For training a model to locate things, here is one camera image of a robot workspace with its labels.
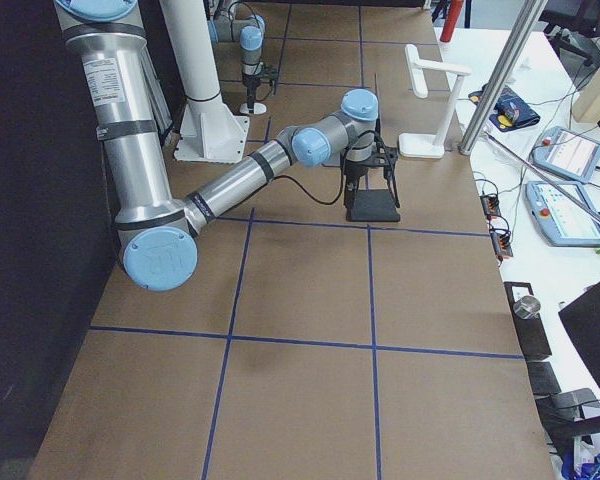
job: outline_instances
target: white pole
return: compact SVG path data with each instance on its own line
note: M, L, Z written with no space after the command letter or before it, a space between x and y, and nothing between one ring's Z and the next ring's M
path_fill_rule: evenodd
M160 0L185 94L187 111L176 158L235 163L242 158L248 117L222 103L202 0Z
M464 75L458 75L456 77L455 83L453 84L453 90L451 91L449 101L447 102L447 110L444 112L444 120L442 120L442 123L438 127L438 131L436 132L436 138L433 140L433 145L436 147L443 146L444 141L447 138L449 125L451 124L453 113L456 111L456 103L458 102L458 98L460 97L460 89L462 88L463 83Z

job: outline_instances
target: white bracket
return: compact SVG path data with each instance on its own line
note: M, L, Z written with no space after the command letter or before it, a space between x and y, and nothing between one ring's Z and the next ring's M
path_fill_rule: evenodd
M405 45L404 53L407 57L407 70L411 78L413 93L418 98L427 98L429 95L427 82L424 78L425 69L438 70L456 75L456 81L453 84L453 89L447 102L444 119L438 127L436 134L401 133L398 137L400 155L418 158L442 158L444 156L444 141L447 138L451 118L453 117L456 102L460 96L460 89L462 88L464 77L471 75L471 69L463 65L423 60L418 54L418 48L412 44Z

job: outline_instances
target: white table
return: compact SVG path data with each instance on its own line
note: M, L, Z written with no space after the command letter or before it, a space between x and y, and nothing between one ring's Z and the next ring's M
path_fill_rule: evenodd
M480 90L489 80L508 34L504 30L457 29L449 44L441 44L444 61L468 65L473 70L473 74L465 80L461 98L466 98L469 92ZM514 81L509 86L528 103L559 99L573 91L571 79L540 32L532 33L512 77ZM450 76L449 80L452 84L454 78ZM534 106L542 117L538 125L510 133L502 133L494 128L492 134L511 150L527 158L537 138L547 128L555 125L569 127L569 105L570 98L562 104L553 102ZM458 102L456 112L463 126L468 124L474 111L475 107L470 101ZM592 127L595 125L572 121L570 128L583 132ZM587 135L600 140L600 129L595 128ZM486 138L481 138L476 144L471 154L471 164L475 171L496 183L500 190L507 190L519 183L521 164ZM525 183L537 179L532 172L528 172ZM600 185L600 172L593 174L591 182ZM480 191L482 183L477 184ZM600 190L591 186L586 186L586 190L600 211ZM485 191L491 192L492 187L485 185ZM570 303L586 287L600 281L600 255L592 248L550 246L539 233L523 196L524 192L516 202L516 190L500 197L503 216L512 226L515 223L512 244L514 258L503 262L500 274L503 281L529 282L541 301L541 316L553 352L549 360L562 391L588 387L600 398L599 388L558 317L561 305Z

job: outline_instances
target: white stand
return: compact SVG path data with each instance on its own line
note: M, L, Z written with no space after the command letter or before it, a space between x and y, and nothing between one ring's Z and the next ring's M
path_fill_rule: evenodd
M249 112L249 107L246 103L243 103L240 105L240 113L244 113L245 115L262 115L263 113L267 113L267 106L256 102L253 104L253 112Z
M222 102L202 0L160 0L187 94L174 156L178 160L236 163L242 159L249 117L234 117Z
M439 70L456 75L456 81L453 84L453 89L447 102L444 119L438 127L436 134L402 133L398 137L400 155L418 158L442 158L444 156L444 141L447 138L451 118L453 117L456 102L460 96L462 82L464 81L464 77L471 75L471 69L462 65L422 60L418 55L417 47L411 44L407 44L404 47L404 53L407 57L407 68L411 77L411 84L413 85L413 93L418 98L427 98L429 95L427 82L424 78L425 69Z

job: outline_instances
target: red object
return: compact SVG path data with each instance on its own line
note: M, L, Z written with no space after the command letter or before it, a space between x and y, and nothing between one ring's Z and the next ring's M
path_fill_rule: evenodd
M453 35L453 31L456 28L458 17L460 16L460 10L464 0L451 0L451 6L449 7L449 14L447 19L444 21L444 27L442 28L442 35L440 35L441 42L450 42Z

